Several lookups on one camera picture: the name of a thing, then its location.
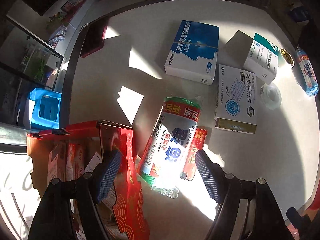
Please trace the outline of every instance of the tape roll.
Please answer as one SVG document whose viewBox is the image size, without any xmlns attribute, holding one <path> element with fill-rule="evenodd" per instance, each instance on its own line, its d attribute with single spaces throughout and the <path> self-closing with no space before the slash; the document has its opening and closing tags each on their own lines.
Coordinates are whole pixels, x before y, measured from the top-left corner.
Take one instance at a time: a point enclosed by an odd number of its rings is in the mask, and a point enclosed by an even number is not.
<svg viewBox="0 0 320 240">
<path fill-rule="evenodd" d="M 270 110 L 276 109 L 281 105 L 281 93 L 279 88 L 271 83 L 270 85 L 264 84 L 260 89 L 260 97 L 263 103 Z"/>
<path fill-rule="evenodd" d="M 278 67 L 289 67 L 292 68 L 294 66 L 293 58 L 290 53 L 285 49 L 281 48 L 278 51 Z"/>
</svg>

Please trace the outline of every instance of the plastic wrap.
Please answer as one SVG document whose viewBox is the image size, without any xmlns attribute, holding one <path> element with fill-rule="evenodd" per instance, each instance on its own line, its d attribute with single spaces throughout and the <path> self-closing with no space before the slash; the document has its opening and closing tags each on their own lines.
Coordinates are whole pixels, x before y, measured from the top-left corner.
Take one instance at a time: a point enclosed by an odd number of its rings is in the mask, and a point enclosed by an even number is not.
<svg viewBox="0 0 320 240">
<path fill-rule="evenodd" d="M 297 47 L 297 61 L 302 70 L 307 95 L 315 96 L 319 91 L 316 75 L 313 71 L 309 57 L 299 46 Z"/>
<path fill-rule="evenodd" d="M 176 198 L 189 147 L 198 125 L 201 107 L 180 97 L 166 98 L 159 119 L 145 147 L 138 174 L 153 190 Z"/>
</svg>

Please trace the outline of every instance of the green and white medicine box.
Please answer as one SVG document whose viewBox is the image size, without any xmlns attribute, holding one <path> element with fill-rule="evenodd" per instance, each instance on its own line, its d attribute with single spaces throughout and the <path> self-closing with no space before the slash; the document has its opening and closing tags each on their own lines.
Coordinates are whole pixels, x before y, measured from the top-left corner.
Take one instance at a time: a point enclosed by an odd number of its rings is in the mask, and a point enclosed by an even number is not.
<svg viewBox="0 0 320 240">
<path fill-rule="evenodd" d="M 243 67 L 270 85 L 277 75 L 278 47 L 256 33 Z"/>
</svg>

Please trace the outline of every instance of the medicine box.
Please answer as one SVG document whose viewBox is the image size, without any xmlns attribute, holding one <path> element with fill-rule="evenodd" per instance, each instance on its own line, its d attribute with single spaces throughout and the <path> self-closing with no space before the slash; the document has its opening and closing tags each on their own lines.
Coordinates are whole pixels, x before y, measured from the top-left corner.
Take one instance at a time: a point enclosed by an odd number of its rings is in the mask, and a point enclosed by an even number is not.
<svg viewBox="0 0 320 240">
<path fill-rule="evenodd" d="M 221 130 L 255 133 L 257 87 L 254 73 L 219 65 L 219 93 L 214 119 Z"/>
<path fill-rule="evenodd" d="M 278 47 L 259 34 L 255 34 L 244 69 L 255 73 L 270 85 L 277 75 Z"/>
<path fill-rule="evenodd" d="M 182 21 L 164 68 L 168 75 L 211 85 L 218 57 L 219 27 Z"/>
<path fill-rule="evenodd" d="M 49 153 L 48 184 L 54 178 L 66 180 L 66 143 L 63 141 L 60 141 Z"/>
</svg>

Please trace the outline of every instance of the small red package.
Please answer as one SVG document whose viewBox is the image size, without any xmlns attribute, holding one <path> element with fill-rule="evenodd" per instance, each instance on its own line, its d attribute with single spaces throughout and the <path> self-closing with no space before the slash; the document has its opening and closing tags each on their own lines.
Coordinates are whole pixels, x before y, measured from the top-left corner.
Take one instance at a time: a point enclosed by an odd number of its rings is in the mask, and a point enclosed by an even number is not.
<svg viewBox="0 0 320 240">
<path fill-rule="evenodd" d="M 84 173 L 84 151 L 83 145 L 69 143 L 66 181 L 78 179 Z"/>
<path fill-rule="evenodd" d="M 198 150 L 203 149 L 203 145 L 205 142 L 205 139 L 207 137 L 207 130 L 197 128 L 195 136 L 191 142 L 191 146 L 189 149 L 189 153 L 186 159 L 186 163 L 184 164 L 182 174 L 180 178 L 185 180 L 193 180 L 193 177 L 195 176 L 197 167 L 196 167 L 196 152 Z"/>
</svg>

